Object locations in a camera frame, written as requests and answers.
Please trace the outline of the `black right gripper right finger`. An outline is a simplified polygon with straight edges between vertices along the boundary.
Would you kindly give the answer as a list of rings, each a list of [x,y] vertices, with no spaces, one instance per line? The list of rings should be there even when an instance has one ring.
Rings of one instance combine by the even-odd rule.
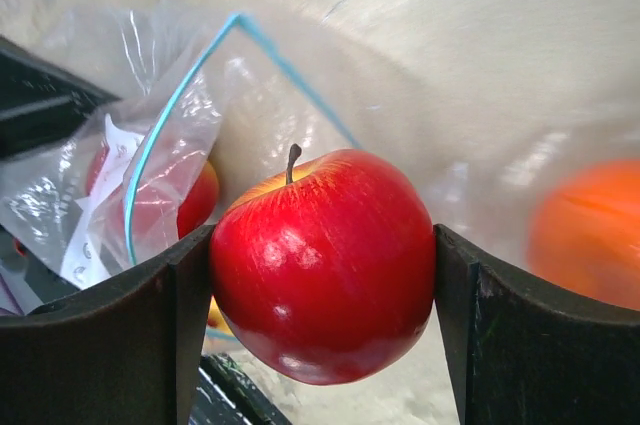
[[[435,303],[463,424],[636,424],[639,314],[438,225]]]

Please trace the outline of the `red yellow fake apple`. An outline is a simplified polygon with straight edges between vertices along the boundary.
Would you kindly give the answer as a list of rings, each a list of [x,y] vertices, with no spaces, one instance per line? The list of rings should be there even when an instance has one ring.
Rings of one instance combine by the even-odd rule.
[[[85,192],[89,194],[102,171],[109,152],[109,146],[102,142],[100,150],[95,154],[89,166]],[[219,183],[213,166],[207,162],[187,197],[180,202],[177,217],[172,225],[177,229],[177,236],[182,239],[193,230],[203,225],[211,216],[219,194]],[[162,190],[152,190],[149,184],[140,186],[136,194],[133,212],[132,233],[134,239],[142,239],[150,235],[154,227],[160,224],[162,215],[174,209],[176,201]],[[151,237],[158,237],[154,232]]]

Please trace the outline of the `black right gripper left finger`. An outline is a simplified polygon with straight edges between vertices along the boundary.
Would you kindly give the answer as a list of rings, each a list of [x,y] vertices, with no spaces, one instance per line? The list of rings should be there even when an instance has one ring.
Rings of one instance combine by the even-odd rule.
[[[84,291],[1,320],[4,424],[185,424],[211,288],[205,225]]]

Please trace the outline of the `red fake apple with stem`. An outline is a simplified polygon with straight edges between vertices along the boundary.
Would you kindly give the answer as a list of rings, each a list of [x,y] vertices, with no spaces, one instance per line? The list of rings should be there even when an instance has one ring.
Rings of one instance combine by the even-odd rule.
[[[234,336],[277,372],[311,385],[371,376],[406,354],[432,310],[436,240],[410,180],[342,149],[237,199],[210,242],[215,301]]]

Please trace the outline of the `clear bag blue zipper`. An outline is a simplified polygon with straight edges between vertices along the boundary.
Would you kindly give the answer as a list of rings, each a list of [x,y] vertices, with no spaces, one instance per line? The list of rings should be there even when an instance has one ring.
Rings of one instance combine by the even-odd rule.
[[[37,56],[117,96],[64,141],[1,158],[1,225],[24,261],[1,260],[1,307],[20,315],[87,289],[175,244],[177,209],[204,165],[217,175],[211,216],[274,173],[291,143],[310,156],[355,143],[333,109],[347,78],[335,31],[279,13],[79,9]],[[91,161],[109,152],[92,191]],[[134,239],[140,186],[176,201]]]

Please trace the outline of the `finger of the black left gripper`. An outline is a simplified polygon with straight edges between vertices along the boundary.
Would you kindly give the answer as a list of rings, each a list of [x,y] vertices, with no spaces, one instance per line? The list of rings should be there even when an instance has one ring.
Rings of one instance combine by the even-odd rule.
[[[1,38],[1,158],[66,140],[110,92]]]

